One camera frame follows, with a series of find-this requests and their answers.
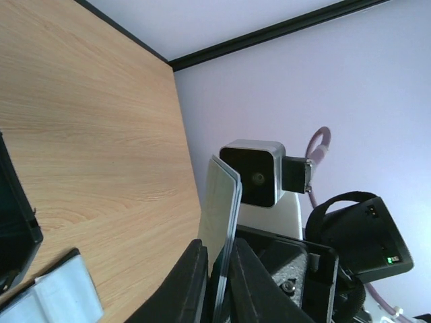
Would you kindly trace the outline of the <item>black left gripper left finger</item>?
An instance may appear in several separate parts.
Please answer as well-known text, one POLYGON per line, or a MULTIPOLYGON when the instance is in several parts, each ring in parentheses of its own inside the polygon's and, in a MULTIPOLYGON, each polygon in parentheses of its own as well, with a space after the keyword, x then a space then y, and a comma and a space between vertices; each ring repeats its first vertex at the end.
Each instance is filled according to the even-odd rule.
POLYGON ((207 248, 194 239, 158 289, 126 321, 208 322, 207 280, 207 248))

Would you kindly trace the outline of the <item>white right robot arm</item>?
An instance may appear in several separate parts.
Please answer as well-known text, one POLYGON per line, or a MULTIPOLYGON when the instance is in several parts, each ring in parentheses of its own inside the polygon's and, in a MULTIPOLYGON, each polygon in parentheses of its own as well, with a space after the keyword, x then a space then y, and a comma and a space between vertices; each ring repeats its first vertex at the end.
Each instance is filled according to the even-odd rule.
POLYGON ((372 282, 413 259, 383 200, 348 192, 317 206, 298 240, 240 226, 230 285, 234 322, 409 322, 372 282))

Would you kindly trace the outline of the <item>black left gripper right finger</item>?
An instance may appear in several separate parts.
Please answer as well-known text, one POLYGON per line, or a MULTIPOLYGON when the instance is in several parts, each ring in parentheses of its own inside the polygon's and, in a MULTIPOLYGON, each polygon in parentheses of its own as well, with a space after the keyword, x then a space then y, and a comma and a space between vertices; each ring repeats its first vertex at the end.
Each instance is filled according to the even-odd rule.
POLYGON ((242 238, 234 241, 228 274, 232 322, 312 322, 273 281, 242 238))

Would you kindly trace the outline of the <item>black leather card holder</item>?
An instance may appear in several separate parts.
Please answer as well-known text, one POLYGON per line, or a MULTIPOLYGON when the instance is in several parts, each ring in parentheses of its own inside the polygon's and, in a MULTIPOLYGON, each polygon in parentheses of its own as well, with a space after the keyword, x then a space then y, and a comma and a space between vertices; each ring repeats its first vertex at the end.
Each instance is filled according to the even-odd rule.
POLYGON ((98 292, 77 248, 1 304, 2 322, 99 322, 98 292))

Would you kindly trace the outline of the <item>teal card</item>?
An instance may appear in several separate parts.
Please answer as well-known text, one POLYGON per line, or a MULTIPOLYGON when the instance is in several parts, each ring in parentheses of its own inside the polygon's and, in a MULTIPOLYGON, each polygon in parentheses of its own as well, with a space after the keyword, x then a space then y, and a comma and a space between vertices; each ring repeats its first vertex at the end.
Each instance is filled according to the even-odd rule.
POLYGON ((240 174, 213 155, 208 163, 205 202, 197 236, 207 248, 212 322, 222 321, 222 305, 241 198, 240 174))

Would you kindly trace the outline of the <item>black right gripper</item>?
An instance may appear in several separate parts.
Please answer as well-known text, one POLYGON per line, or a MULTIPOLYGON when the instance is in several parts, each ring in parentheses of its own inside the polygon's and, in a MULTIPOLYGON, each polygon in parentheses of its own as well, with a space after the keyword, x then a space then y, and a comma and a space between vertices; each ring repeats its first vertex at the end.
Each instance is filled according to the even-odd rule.
POLYGON ((331 322, 339 257, 320 244, 239 226, 275 284, 314 322, 331 322))

